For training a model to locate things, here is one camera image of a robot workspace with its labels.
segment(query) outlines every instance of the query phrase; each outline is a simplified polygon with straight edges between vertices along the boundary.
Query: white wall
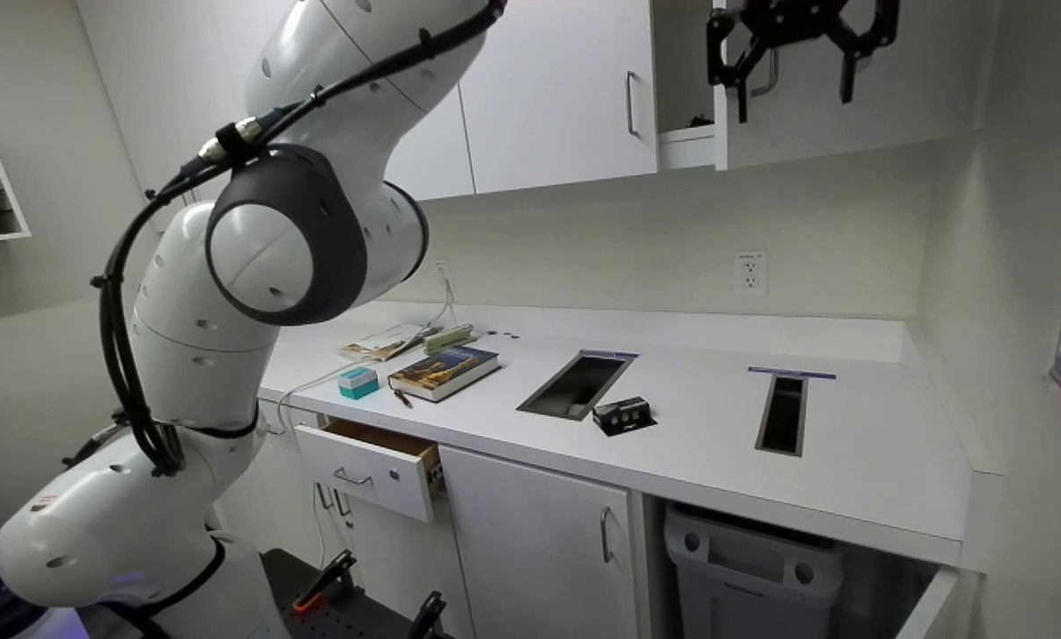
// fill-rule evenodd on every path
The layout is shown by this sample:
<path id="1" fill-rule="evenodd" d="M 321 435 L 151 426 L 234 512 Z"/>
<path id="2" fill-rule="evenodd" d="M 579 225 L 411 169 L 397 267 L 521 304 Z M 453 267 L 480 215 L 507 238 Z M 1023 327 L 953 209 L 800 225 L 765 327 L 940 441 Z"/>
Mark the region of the white wall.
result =
<path id="1" fill-rule="evenodd" d="M 1007 461 L 980 637 L 1061 637 L 1061 0 L 1004 4 L 980 138 L 951 147 L 929 235 L 926 335 Z"/>
<path id="2" fill-rule="evenodd" d="M 480 304 L 916 317 L 929 207 L 929 147 L 434 202 L 392 297 L 441 301 L 441 264 Z M 736 297 L 736 252 L 765 252 L 768 297 Z"/>
<path id="3" fill-rule="evenodd" d="M 0 245 L 0 522 L 104 426 L 89 278 L 139 196 L 72 0 L 0 0 L 0 157 L 35 232 Z"/>

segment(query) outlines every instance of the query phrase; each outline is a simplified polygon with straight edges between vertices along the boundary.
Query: open drawer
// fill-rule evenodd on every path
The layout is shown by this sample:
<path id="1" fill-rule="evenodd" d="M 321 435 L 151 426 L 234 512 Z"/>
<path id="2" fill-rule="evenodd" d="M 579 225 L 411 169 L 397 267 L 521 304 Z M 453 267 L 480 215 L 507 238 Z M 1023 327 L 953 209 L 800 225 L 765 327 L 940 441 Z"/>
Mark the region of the open drawer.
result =
<path id="1" fill-rule="evenodd" d="M 321 486 L 418 522 L 434 518 L 441 461 L 430 441 L 321 420 L 296 426 L 301 453 Z"/>

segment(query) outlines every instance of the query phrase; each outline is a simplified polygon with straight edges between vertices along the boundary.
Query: drawer handle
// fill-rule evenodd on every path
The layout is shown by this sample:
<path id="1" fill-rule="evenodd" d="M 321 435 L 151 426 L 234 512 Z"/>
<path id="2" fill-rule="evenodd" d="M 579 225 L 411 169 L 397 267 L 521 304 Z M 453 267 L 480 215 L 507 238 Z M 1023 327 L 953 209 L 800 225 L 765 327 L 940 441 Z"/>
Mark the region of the drawer handle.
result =
<path id="1" fill-rule="evenodd" d="M 609 540 L 606 540 L 606 518 L 609 518 L 609 506 L 603 506 L 603 514 L 598 514 L 598 556 L 603 556 L 603 564 L 615 561 L 615 549 L 609 549 Z"/>
<path id="2" fill-rule="evenodd" d="M 346 486 L 374 486 L 374 476 L 350 476 L 345 466 L 338 473 L 331 473 L 333 478 L 346 483 Z"/>
<path id="3" fill-rule="evenodd" d="M 636 128 L 636 85 L 638 85 L 638 76 L 629 72 L 629 76 L 624 76 L 629 135 L 632 135 L 632 138 L 642 138 L 642 130 Z"/>
<path id="4" fill-rule="evenodd" d="M 317 483 L 317 496 L 319 496 L 319 506 L 321 506 L 321 512 L 331 512 L 331 506 L 333 506 L 333 505 L 327 505 L 327 495 L 321 495 L 321 486 L 319 486 L 319 483 Z"/>

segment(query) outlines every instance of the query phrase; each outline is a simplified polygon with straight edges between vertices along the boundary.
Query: kitchen counter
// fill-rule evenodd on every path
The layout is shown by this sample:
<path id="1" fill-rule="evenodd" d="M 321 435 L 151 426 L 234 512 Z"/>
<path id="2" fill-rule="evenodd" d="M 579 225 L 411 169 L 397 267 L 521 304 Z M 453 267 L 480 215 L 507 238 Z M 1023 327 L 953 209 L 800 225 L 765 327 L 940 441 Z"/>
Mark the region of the kitchen counter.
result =
<path id="1" fill-rule="evenodd" d="M 338 394 L 339 345 L 437 317 L 434 304 L 371 304 L 287 329 L 262 379 L 266 401 L 629 486 L 874 549 L 962 564 L 971 461 L 903 322 L 751 319 L 654 311 L 453 308 L 488 327 L 475 349 L 503 369 L 445 399 Z M 603 435 L 592 420 L 525 414 L 516 406 L 581 349 L 636 350 L 598 399 L 647 399 L 654 430 Z M 371 367 L 379 375 L 423 360 Z M 800 459 L 755 452 L 768 375 L 747 367 L 815 369 Z"/>

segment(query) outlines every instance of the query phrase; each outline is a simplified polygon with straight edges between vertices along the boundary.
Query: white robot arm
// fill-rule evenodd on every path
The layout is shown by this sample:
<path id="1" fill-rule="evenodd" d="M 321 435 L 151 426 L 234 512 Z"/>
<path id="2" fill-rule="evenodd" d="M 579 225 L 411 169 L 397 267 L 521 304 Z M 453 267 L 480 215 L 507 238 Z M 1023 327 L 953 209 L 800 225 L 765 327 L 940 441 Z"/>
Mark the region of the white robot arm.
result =
<path id="1" fill-rule="evenodd" d="M 424 252 L 423 209 L 382 169 L 482 47 L 503 0 L 296 0 L 248 83 L 248 110 L 169 181 L 234 168 L 165 227 L 104 350 L 127 432 L 41 486 L 0 528 L 4 582 L 41 606 L 106 603 L 145 637 L 285 637 L 248 545 L 212 540 L 212 501 L 262 445 L 256 394 L 279 327 L 371 301 Z"/>

